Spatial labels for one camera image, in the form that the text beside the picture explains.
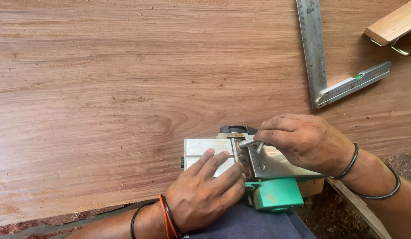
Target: plywood sheet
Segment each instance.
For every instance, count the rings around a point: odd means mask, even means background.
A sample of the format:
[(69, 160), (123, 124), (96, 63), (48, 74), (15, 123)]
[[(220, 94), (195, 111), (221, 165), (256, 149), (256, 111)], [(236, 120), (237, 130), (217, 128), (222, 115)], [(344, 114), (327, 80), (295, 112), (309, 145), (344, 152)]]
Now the plywood sheet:
[(362, 36), (396, 8), (321, 1), (328, 79), (393, 67), (311, 111), (294, 1), (0, 0), (0, 225), (156, 198), (184, 138), (285, 112), (411, 152), (411, 58)]

